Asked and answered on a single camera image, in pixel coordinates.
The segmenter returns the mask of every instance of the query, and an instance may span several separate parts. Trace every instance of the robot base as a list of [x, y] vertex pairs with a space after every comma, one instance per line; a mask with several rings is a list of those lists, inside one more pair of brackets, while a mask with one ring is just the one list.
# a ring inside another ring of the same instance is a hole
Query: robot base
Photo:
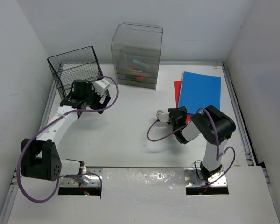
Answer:
[[[202, 179], [200, 174], [200, 168], [197, 168], [199, 177]], [[212, 182], [218, 179], [224, 173], [224, 169], [221, 169], [219, 172], [215, 173], [212, 177], [208, 179], [208, 182]], [[211, 184], [207, 188], [201, 188], [206, 184], [205, 180], [199, 179], [196, 174], [195, 168], [185, 168], [185, 182], [186, 182], [186, 193], [187, 195], [227, 195], [228, 186], [226, 177], [222, 176], [218, 181]]]
[[[86, 172], [95, 173], [103, 177], [102, 167], [86, 167]], [[88, 179], [88, 183], [81, 184], [79, 187], [78, 181], [72, 178], [61, 177], [59, 184], [59, 195], [89, 195], [89, 196], [101, 196], [100, 181], [97, 176], [85, 175], [85, 179]]]

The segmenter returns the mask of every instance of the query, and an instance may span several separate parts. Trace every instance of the wire mesh basket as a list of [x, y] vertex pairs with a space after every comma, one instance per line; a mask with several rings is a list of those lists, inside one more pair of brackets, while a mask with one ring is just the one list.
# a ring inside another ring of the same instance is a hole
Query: wire mesh basket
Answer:
[[93, 46], [49, 57], [48, 63], [61, 100], [69, 94], [74, 80], [93, 82], [103, 75]]

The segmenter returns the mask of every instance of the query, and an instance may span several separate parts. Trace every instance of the clear plastic container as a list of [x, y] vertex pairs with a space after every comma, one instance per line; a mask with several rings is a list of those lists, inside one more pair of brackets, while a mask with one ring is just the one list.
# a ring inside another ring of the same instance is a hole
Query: clear plastic container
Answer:
[[112, 40], [112, 58], [118, 84], [156, 88], [163, 28], [120, 23]]

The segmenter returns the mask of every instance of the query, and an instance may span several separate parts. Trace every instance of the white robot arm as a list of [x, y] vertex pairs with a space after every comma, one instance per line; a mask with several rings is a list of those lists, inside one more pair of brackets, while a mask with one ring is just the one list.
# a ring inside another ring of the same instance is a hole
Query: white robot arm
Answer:
[[[75, 109], [86, 109], [86, 107], [94, 110], [105, 108], [111, 99], [110, 96], [106, 96], [103, 103], [100, 103], [100, 100], [109, 86], [110, 83], [105, 79], [95, 82], [87, 80], [75, 80], [73, 82], [70, 93], [61, 101], [57, 113], [50, 123], [61, 116], [64, 119], [60, 119], [39, 134], [26, 150], [21, 162], [23, 176], [54, 181], [60, 176], [82, 173], [84, 168], [83, 161], [61, 160], [57, 151], [59, 142], [67, 129], [82, 114], [82, 112], [67, 112]], [[28, 141], [29, 139], [23, 140], [21, 151]]]
[[[213, 130], [211, 117], [216, 127]], [[201, 175], [207, 181], [209, 177], [220, 171], [221, 155], [224, 153], [224, 147], [236, 126], [231, 118], [222, 113], [214, 106], [208, 106], [201, 113], [196, 113], [191, 117], [191, 122], [186, 124], [187, 109], [185, 107], [168, 109], [168, 112], [157, 111], [158, 121], [170, 124], [175, 132], [177, 140], [182, 144], [187, 144], [196, 138], [200, 133], [206, 139], [206, 149], [204, 159], [200, 164]]]

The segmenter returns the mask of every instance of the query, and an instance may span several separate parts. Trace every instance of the blue paper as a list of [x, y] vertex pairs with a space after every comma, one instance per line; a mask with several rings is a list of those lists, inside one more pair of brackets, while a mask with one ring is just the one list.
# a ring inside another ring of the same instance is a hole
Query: blue paper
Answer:
[[213, 105], [220, 110], [221, 77], [184, 72], [178, 107], [185, 106], [188, 114], [199, 107]]

